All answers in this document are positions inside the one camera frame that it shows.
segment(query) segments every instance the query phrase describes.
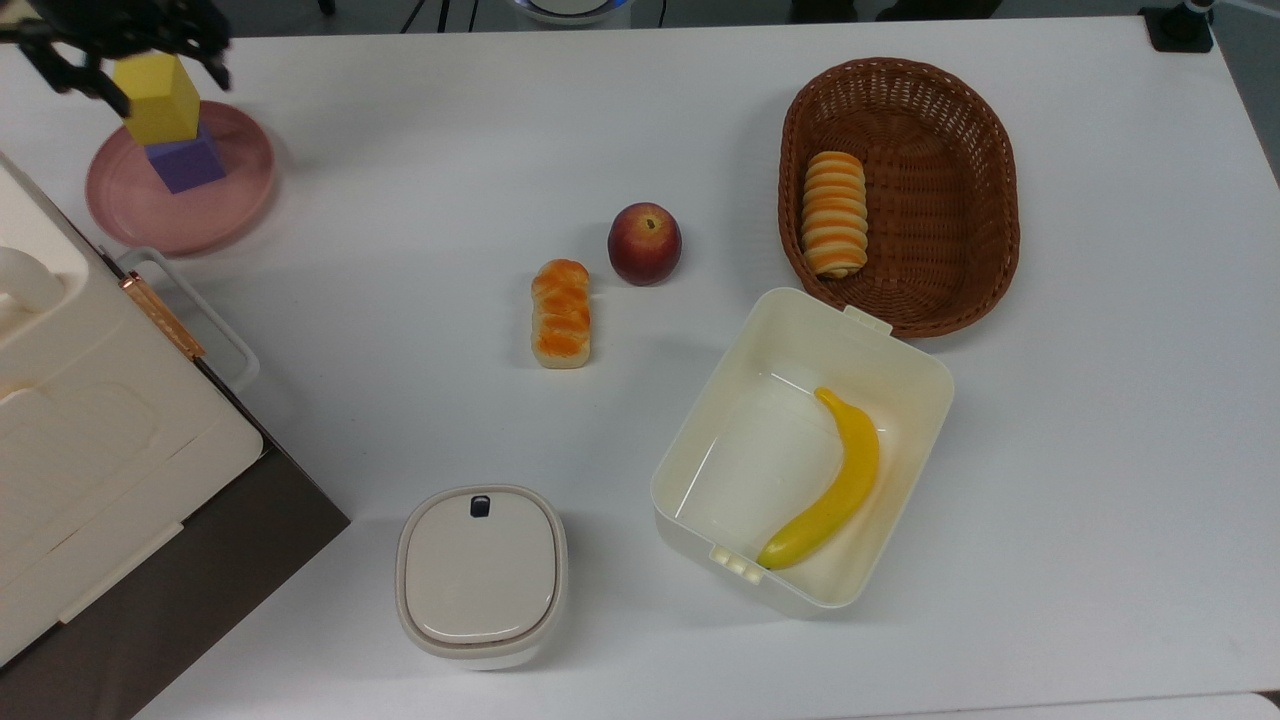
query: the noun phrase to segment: cable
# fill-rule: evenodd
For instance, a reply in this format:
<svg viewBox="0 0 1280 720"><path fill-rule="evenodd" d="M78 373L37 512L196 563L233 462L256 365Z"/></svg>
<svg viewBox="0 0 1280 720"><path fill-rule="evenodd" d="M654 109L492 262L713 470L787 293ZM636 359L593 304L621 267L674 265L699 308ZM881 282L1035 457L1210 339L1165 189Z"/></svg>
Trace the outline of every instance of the cable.
<svg viewBox="0 0 1280 720"><path fill-rule="evenodd" d="M440 5L440 19L435 23L435 32L444 32L444 22L449 19L449 0Z"/></svg>
<svg viewBox="0 0 1280 720"><path fill-rule="evenodd" d="M408 14L408 19L404 20L404 27L401 28L401 35L404 35L406 32L408 32L408 26L413 24L413 18L416 18L417 17L417 12L422 9L422 3L426 3L426 0L417 0L417 4L413 5L413 12L410 13ZM448 6L448 4L449 4L449 0L444 0L444 5Z"/></svg>

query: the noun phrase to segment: spiral bread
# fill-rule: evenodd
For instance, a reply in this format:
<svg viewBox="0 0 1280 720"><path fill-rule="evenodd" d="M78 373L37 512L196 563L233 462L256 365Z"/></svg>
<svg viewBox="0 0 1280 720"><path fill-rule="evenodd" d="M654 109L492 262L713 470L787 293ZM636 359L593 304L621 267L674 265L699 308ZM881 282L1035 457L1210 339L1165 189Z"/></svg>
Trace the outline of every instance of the spiral bread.
<svg viewBox="0 0 1280 720"><path fill-rule="evenodd" d="M823 277L844 278L867 264L867 176L858 158L828 150L809 159L800 247Z"/></svg>
<svg viewBox="0 0 1280 720"><path fill-rule="evenodd" d="M590 274L581 263L552 260L532 284L534 356L544 368L581 368L591 355Z"/></svg>

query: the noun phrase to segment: banana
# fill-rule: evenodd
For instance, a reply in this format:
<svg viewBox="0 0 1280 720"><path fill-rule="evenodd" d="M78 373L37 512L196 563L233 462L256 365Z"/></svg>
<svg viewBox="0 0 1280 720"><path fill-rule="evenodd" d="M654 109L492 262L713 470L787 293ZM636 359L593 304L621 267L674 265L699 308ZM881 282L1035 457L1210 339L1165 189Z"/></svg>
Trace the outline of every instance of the banana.
<svg viewBox="0 0 1280 720"><path fill-rule="evenodd" d="M764 544L755 561L769 570L790 568L809 557L858 512L876 486L879 468L876 424L867 413L836 397L826 387L815 389L813 396L831 410L836 420L840 442L845 446L845 461L827 492Z"/></svg>

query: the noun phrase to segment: brown basket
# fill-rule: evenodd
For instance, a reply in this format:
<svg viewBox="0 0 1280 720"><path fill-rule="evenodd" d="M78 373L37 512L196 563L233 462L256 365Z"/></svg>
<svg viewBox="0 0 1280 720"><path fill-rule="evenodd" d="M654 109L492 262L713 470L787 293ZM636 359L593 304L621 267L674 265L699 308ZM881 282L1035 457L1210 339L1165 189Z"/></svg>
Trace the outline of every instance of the brown basket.
<svg viewBox="0 0 1280 720"><path fill-rule="evenodd" d="M800 247L809 158L841 150L867 172L867 265L819 278ZM787 110L778 179L782 249L809 295L852 305L897 337L986 315L1018 268L1018 181L1000 118L955 76L896 58L836 65Z"/></svg>

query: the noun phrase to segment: pink plate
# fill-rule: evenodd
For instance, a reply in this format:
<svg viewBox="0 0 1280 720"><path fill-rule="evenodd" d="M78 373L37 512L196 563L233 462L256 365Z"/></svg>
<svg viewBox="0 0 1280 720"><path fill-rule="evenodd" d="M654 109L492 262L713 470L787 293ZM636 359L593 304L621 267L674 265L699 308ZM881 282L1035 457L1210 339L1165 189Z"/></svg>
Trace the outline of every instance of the pink plate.
<svg viewBox="0 0 1280 720"><path fill-rule="evenodd" d="M266 209L275 179L266 133L221 102L201 102L200 119L218 142L227 177L177 195L128 131L122 127L106 138L88 167L84 200L109 236L129 247L191 255L238 240Z"/></svg>

